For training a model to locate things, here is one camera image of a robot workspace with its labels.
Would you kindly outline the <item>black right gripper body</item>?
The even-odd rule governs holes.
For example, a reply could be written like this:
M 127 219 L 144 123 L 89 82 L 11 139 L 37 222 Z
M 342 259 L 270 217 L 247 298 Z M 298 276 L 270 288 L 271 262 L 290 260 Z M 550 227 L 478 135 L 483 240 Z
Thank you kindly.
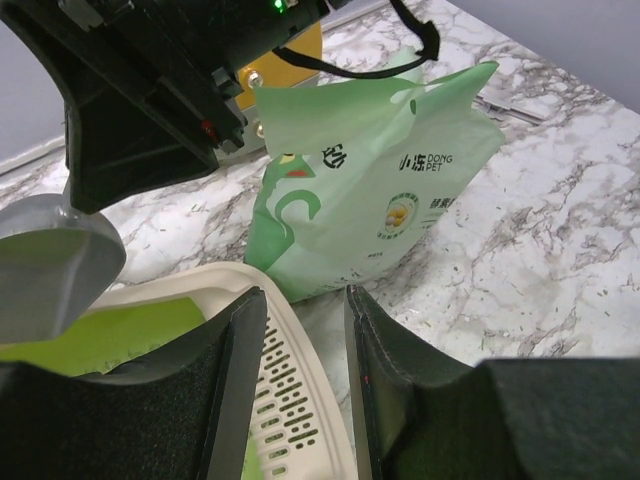
M 56 1 L 69 53 L 196 154 L 244 146 L 238 72 L 341 1 Z

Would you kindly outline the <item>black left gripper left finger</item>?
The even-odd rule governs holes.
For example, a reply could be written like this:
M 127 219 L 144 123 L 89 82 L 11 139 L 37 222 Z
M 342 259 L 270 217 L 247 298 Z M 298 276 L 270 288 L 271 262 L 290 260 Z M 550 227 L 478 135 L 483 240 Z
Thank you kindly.
M 252 287 L 109 373 L 1 366 L 5 479 L 237 479 L 266 330 Z

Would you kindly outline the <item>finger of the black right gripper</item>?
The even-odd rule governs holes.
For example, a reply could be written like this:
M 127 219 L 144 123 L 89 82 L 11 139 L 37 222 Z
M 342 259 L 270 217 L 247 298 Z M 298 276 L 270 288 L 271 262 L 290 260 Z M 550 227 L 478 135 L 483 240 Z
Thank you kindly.
M 51 76 L 65 104 L 71 205 L 96 213 L 218 169 L 211 139 L 175 102 L 54 1 L 4 1 L 1 20 Z

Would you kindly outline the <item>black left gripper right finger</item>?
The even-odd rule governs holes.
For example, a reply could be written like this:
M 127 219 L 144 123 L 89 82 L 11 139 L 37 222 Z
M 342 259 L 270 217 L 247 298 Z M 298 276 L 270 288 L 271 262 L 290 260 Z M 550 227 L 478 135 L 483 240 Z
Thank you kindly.
M 468 366 L 345 292 L 362 479 L 635 479 L 635 358 L 499 358 Z

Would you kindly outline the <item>silver metal scoop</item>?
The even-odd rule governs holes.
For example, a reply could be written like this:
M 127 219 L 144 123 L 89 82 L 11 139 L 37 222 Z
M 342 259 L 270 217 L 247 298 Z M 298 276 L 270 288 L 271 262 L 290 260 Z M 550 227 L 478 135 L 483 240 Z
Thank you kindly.
M 38 194 L 1 210 L 1 342 L 50 340 L 64 333 L 116 280 L 122 239 L 102 214 L 61 194 Z

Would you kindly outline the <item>green cat litter bag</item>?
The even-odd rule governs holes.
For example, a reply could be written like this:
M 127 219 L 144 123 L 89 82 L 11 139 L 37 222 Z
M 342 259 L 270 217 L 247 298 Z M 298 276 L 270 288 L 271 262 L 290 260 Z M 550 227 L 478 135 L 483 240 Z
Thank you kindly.
M 474 105 L 486 61 L 425 81 L 256 91 L 270 163 L 245 261 L 298 302 L 373 280 L 397 264 L 503 145 Z

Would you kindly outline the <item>grey plastic bag clip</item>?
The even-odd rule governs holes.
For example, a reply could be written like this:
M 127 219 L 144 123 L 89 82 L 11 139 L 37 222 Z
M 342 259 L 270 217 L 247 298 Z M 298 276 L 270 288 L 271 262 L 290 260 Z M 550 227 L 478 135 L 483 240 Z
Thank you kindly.
M 494 120 L 504 121 L 508 117 L 512 117 L 531 125 L 540 125 L 544 122 L 543 117 L 515 106 L 496 95 L 479 93 L 474 101 L 481 111 Z

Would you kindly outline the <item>green cat litter pellets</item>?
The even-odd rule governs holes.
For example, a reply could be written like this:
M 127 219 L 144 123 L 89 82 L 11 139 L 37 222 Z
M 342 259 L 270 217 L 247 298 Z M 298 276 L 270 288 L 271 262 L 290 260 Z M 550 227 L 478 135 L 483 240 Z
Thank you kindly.
M 274 457 L 279 449 L 278 441 L 267 443 L 269 432 L 261 431 L 258 425 L 251 428 L 247 437 L 241 480 L 274 479 L 272 471 L 279 460 Z

